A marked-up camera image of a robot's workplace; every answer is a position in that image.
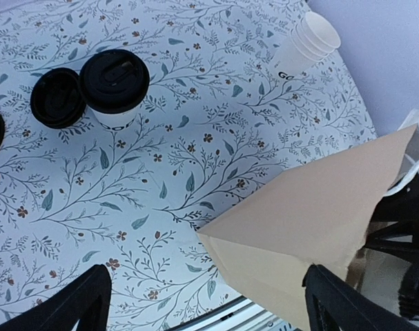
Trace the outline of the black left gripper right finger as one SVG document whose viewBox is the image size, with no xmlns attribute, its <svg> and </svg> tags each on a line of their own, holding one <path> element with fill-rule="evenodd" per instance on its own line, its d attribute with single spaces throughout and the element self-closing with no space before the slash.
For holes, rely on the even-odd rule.
<svg viewBox="0 0 419 331">
<path fill-rule="evenodd" d="M 311 265 L 302 286 L 311 330 L 419 330 L 362 296 L 323 265 Z"/>
</svg>

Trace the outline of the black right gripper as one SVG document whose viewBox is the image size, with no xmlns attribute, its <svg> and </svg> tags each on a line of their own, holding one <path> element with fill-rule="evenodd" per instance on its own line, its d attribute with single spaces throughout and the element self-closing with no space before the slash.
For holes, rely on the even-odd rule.
<svg viewBox="0 0 419 331">
<path fill-rule="evenodd" d="M 399 192 L 380 200 L 370 223 L 387 226 L 369 234 L 365 248 L 411 264 L 398 290 L 399 313 L 419 319 L 419 172 Z"/>
</svg>

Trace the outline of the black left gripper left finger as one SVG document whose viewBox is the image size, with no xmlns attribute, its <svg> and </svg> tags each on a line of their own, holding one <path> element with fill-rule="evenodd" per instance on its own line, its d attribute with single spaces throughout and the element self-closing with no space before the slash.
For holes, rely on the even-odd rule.
<svg viewBox="0 0 419 331">
<path fill-rule="evenodd" d="M 42 304 L 6 321 L 2 330 L 105 330 L 112 282 L 94 265 Z"/>
</svg>

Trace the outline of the brown paper bag white handles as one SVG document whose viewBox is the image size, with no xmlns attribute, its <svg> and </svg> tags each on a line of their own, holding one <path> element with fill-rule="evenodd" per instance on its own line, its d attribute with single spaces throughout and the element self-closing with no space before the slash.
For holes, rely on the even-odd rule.
<svg viewBox="0 0 419 331">
<path fill-rule="evenodd" d="M 412 125 L 284 171 L 198 237 L 229 286 L 308 330 L 307 270 L 323 265 L 346 279 L 376 205 L 418 161 Z"/>
</svg>

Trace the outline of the white paper coffee cup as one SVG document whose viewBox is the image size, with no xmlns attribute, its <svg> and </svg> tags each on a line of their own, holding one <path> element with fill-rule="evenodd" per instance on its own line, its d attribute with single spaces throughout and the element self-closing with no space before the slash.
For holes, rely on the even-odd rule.
<svg viewBox="0 0 419 331">
<path fill-rule="evenodd" d="M 130 127 L 135 120 L 138 106 L 119 106 L 113 104 L 88 104 L 98 123 L 106 130 L 122 131 Z"/>
</svg>

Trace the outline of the black plastic cup lid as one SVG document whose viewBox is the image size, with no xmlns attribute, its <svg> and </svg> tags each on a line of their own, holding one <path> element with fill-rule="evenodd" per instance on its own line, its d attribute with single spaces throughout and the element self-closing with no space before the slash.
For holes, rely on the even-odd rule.
<svg viewBox="0 0 419 331">
<path fill-rule="evenodd" d="M 105 50 L 92 56 L 79 73 L 79 89 L 97 112 L 120 114 L 137 107 L 148 92 L 146 64 L 127 50 Z"/>
</svg>

